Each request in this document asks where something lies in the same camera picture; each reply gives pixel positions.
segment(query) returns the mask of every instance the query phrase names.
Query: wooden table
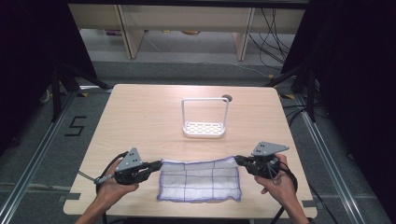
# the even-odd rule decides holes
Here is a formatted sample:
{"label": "wooden table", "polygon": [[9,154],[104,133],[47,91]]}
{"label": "wooden table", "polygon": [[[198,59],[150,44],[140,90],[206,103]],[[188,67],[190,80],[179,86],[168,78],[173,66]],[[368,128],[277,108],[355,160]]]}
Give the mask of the wooden table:
{"label": "wooden table", "polygon": [[[187,97],[233,97],[221,138],[189,138],[182,131],[181,101]],[[193,116],[213,119],[224,113],[224,105],[205,105],[186,111]],[[284,151],[290,169],[299,180],[297,196],[312,202],[304,170],[275,89],[258,87],[117,85],[110,95],[80,171],[99,176],[121,152],[137,147],[143,161],[172,159],[180,161],[216,160],[232,155],[249,156],[259,141],[289,146]],[[107,213],[130,217],[215,217],[269,218],[280,205],[271,195],[261,195],[262,186],[245,167],[239,168],[242,200],[213,203],[159,202],[160,172],[140,183],[139,190],[127,194]],[[77,175],[71,193],[79,200],[67,200],[64,211],[82,214],[95,197],[93,183]],[[308,217],[317,215],[316,207],[304,207]]]}

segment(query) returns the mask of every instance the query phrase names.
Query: human hand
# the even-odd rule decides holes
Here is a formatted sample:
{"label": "human hand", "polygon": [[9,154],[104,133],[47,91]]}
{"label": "human hand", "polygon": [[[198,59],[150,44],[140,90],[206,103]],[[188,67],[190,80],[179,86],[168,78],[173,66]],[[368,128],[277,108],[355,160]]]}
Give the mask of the human hand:
{"label": "human hand", "polygon": [[[288,169],[287,159],[285,155],[276,154],[280,160],[280,166],[283,169]],[[254,176],[254,179],[260,185],[263,185],[262,194],[270,192],[280,204],[285,205],[291,199],[296,199],[296,192],[294,190],[293,182],[291,178],[283,171],[279,171],[278,175],[274,179],[266,179],[261,176]]]}
{"label": "human hand", "polygon": [[[120,162],[121,160],[115,161],[106,172],[106,175],[114,175],[116,167]],[[95,200],[98,201],[104,209],[106,209],[105,211],[107,211],[113,204],[118,202],[122,196],[135,191],[138,188],[139,185],[137,183],[132,185],[120,185],[117,183],[115,178],[110,178],[101,185]]]}
{"label": "human hand", "polygon": [[[115,161],[106,175],[114,175],[116,167],[119,165],[120,160]],[[139,188],[138,184],[120,185],[114,178],[105,181],[93,200],[91,205],[87,208],[84,214],[76,221],[76,224],[93,224],[100,216],[108,209],[118,202],[125,194],[135,191]]]}
{"label": "human hand", "polygon": [[[276,154],[276,156],[280,160],[281,168],[289,169],[286,156],[282,154]],[[285,208],[292,223],[308,223],[304,210],[298,202],[293,182],[284,171],[279,171],[274,179],[265,179],[258,175],[255,175],[254,179],[264,186],[262,194],[270,192],[271,196]]]}

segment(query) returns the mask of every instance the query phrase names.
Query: black cable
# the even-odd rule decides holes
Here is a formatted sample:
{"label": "black cable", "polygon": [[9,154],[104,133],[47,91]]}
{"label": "black cable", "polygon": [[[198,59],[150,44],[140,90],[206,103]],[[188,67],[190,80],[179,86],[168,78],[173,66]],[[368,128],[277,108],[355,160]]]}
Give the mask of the black cable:
{"label": "black cable", "polygon": [[273,20],[272,20],[272,22],[271,22],[271,25],[270,25],[269,21],[267,20],[267,17],[265,16],[265,13],[264,13],[263,8],[262,8],[262,16],[264,17],[265,22],[267,23],[267,26],[268,26],[268,30],[269,30],[269,32],[268,32],[268,34],[267,34],[267,37],[268,37],[269,34],[272,35],[273,39],[275,40],[275,42],[276,42],[276,44],[277,44],[277,48],[271,46],[271,45],[268,44],[268,43],[266,43],[266,44],[267,44],[268,46],[273,47],[274,49],[278,49],[279,52],[280,52],[280,55],[282,55],[283,60],[286,60],[286,56],[285,56],[285,52],[286,52],[286,51],[282,49],[282,47],[280,46],[280,44],[283,45],[283,46],[284,46],[285,48],[287,48],[287,49],[289,49],[289,48],[288,48],[285,44],[283,44],[283,42],[282,42],[282,41],[279,39],[279,37],[277,36],[277,30],[276,30],[276,9],[273,8]]}
{"label": "black cable", "polygon": [[262,47],[263,43],[262,43],[261,45],[259,45],[259,44],[256,42],[256,40],[255,40],[251,35],[249,35],[249,37],[250,37],[250,39],[253,41],[253,43],[256,45],[256,47],[257,47],[261,52],[264,52],[264,53],[268,54],[268,56],[270,56],[271,58],[277,60],[279,63],[283,63],[283,61],[282,61],[281,59],[279,59],[278,57],[276,57],[275,54],[271,53],[271,52],[268,51],[267,49],[264,49],[264,48]]}
{"label": "black cable", "polygon": [[317,197],[318,197],[318,199],[320,200],[321,204],[323,205],[323,207],[326,209],[326,211],[329,213],[330,217],[332,218],[332,221],[333,221],[335,224],[338,224],[338,221],[337,221],[337,219],[335,218],[335,216],[332,214],[332,211],[330,211],[329,207],[327,207],[326,203],[323,202],[323,200],[321,199],[321,197],[319,196],[319,194],[317,193],[317,191],[314,189],[314,187],[312,187],[311,184],[309,184],[309,182],[308,182],[308,186],[309,186],[309,188],[312,189],[312,191],[314,191],[315,195],[317,195]]}
{"label": "black cable", "polygon": [[296,110],[295,113],[293,114],[293,116],[291,117],[291,119],[288,121],[289,126],[291,126],[291,124],[293,123],[294,119],[297,118],[297,116],[298,116],[301,112],[303,112],[303,111],[305,111],[305,110],[306,110],[306,106],[303,107],[303,108],[301,108],[301,109]]}
{"label": "black cable", "polygon": [[[108,164],[108,166],[107,166],[106,169],[102,172],[102,174],[101,174],[99,177],[96,178],[96,180],[99,180],[99,179],[101,179],[103,176],[105,176],[105,174],[107,173],[108,169],[110,169],[111,165],[113,165],[113,163],[114,163],[116,160],[118,160],[119,158],[125,157],[127,154],[128,154],[128,152],[126,151],[126,152],[121,153],[120,155],[118,155],[116,158],[114,158],[114,159]],[[96,194],[99,192],[100,186],[101,186],[100,184],[97,184],[97,185],[96,185]],[[104,224],[107,224],[107,215],[106,215],[106,212],[104,212],[104,213],[102,214],[102,222],[103,222]]]}
{"label": "black cable", "polygon": [[[281,161],[281,163],[284,164],[288,169],[283,169],[283,168],[279,167],[279,170],[285,172],[285,174],[288,175],[288,176],[290,177],[291,182],[293,183],[293,186],[294,186],[294,190],[297,192],[297,189],[298,189],[298,181],[297,181],[296,176],[291,172],[289,166],[288,166],[286,163],[284,163],[284,162],[282,162],[282,161]],[[272,219],[272,221],[271,221],[270,223],[271,223],[271,224],[275,224],[275,223],[279,220],[280,216],[282,216],[282,213],[283,213],[284,211],[285,211],[285,207],[281,206],[280,209],[279,209],[279,211],[277,211],[275,217]]]}

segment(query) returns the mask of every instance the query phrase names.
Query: cable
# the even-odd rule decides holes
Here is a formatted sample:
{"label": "cable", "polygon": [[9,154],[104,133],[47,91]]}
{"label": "cable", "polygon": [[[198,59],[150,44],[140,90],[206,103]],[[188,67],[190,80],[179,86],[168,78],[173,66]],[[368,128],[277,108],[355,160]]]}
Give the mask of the cable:
{"label": "cable", "polygon": [[84,176],[85,178],[87,178],[87,179],[89,179],[89,180],[91,180],[91,181],[95,181],[95,178],[90,177],[90,176],[88,176],[88,175],[82,173],[81,171],[78,171],[78,174]]}
{"label": "cable", "polygon": [[308,186],[309,186],[309,188],[312,189],[312,191],[314,191],[315,195],[317,195],[317,197],[318,197],[318,199],[320,200],[321,204],[323,205],[323,207],[326,209],[326,211],[329,213],[330,217],[332,218],[332,221],[333,221],[335,224],[338,224],[338,221],[337,221],[337,219],[335,218],[335,216],[332,214],[332,211],[330,211],[329,207],[327,207],[326,203],[323,202],[323,200],[321,199],[321,197],[319,196],[319,194],[317,193],[317,191],[314,189],[314,187],[312,187],[311,184],[309,184],[309,182],[308,182]]}
{"label": "cable", "polygon": [[[110,169],[111,165],[112,165],[116,160],[118,160],[119,158],[125,157],[127,154],[128,154],[128,152],[126,151],[126,152],[124,152],[124,153],[121,153],[121,154],[118,155],[117,157],[115,157],[115,158],[108,164],[108,166],[107,166],[106,169],[102,172],[102,174],[101,174],[100,176],[98,176],[98,177],[97,177],[96,179],[94,179],[94,180],[99,180],[99,179],[101,179],[103,176],[105,176],[105,174],[107,173],[108,169]],[[96,185],[96,194],[99,192],[100,186],[101,186],[101,184],[97,184],[97,185]],[[107,215],[106,215],[106,212],[104,212],[104,213],[102,214],[102,222],[103,222],[104,224],[107,224]]]}
{"label": "cable", "polygon": [[[282,45],[283,47],[285,47],[286,49],[290,49],[290,48],[287,47],[287,46],[279,39],[279,37],[277,36],[277,29],[276,29],[276,9],[273,8],[273,20],[272,20],[272,22],[271,22],[271,25],[270,25],[269,21],[267,20],[267,17],[265,16],[265,13],[264,13],[263,8],[262,8],[262,16],[264,17],[265,23],[266,23],[267,26],[268,26],[268,34],[267,34],[267,36],[265,37],[265,39],[262,38],[262,36],[259,34],[260,37],[262,38],[263,43],[265,43],[267,46],[269,46],[269,47],[271,47],[271,48],[273,48],[273,49],[278,49],[280,55],[281,55],[282,58],[283,58],[283,60],[286,60],[286,55],[285,55],[285,53],[288,53],[288,52],[285,51],[285,50],[283,50],[282,47],[281,47],[281,45]],[[267,40],[269,34],[271,34],[272,37],[273,37],[273,39],[275,40],[275,42],[276,42],[276,44],[277,44],[277,48],[267,43],[266,40]]]}

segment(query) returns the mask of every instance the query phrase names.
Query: wrist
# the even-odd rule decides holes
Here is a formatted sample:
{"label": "wrist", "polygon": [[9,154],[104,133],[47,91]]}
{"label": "wrist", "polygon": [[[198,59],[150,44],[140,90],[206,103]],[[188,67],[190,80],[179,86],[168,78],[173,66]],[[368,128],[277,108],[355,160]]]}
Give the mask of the wrist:
{"label": "wrist", "polygon": [[291,223],[294,224],[309,223],[308,219],[305,216],[304,210],[299,204],[297,199],[290,200],[283,206],[291,219]]}

